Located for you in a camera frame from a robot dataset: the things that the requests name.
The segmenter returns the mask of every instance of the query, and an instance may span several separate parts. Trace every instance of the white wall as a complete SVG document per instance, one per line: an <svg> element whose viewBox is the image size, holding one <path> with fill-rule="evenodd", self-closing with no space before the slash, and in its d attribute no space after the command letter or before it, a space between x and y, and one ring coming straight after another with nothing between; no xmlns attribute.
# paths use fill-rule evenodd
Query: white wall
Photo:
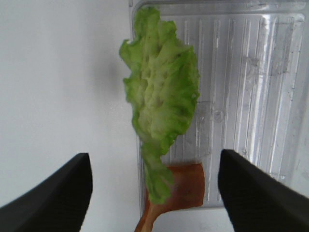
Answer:
<svg viewBox="0 0 309 232"><path fill-rule="evenodd" d="M118 56L129 37L127 0L0 1L0 205L88 152L94 189L82 231L134 230L136 137ZM301 165L294 187L309 192ZM160 231L233 229L212 209L167 213Z"/></svg>

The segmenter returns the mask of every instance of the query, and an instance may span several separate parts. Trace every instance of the lettuce leaf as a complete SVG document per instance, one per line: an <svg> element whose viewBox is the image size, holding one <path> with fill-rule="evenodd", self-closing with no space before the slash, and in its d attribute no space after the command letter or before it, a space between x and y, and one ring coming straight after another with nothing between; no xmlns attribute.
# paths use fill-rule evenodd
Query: lettuce leaf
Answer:
<svg viewBox="0 0 309 232"><path fill-rule="evenodd" d="M192 46L176 38L175 23L161 21L154 7L138 10L134 30L134 41L124 40L119 52L131 69L131 76L124 79L126 100L142 141L149 199L163 204L171 196L173 175L160 157L187 131L194 116L199 97L197 58Z"/></svg>

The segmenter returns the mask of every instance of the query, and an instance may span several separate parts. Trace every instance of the plastic tray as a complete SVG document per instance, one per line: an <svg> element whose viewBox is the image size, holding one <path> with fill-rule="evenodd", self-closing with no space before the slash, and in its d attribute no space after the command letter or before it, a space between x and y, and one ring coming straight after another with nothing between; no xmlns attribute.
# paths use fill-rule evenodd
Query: plastic tray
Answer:
<svg viewBox="0 0 309 232"><path fill-rule="evenodd" d="M178 37L195 48L201 75L192 125L163 162L203 163L202 207L223 206L217 187L223 148L290 185L308 93L308 1L130 0L132 25L146 6L176 23ZM140 155L139 168L142 211Z"/></svg>

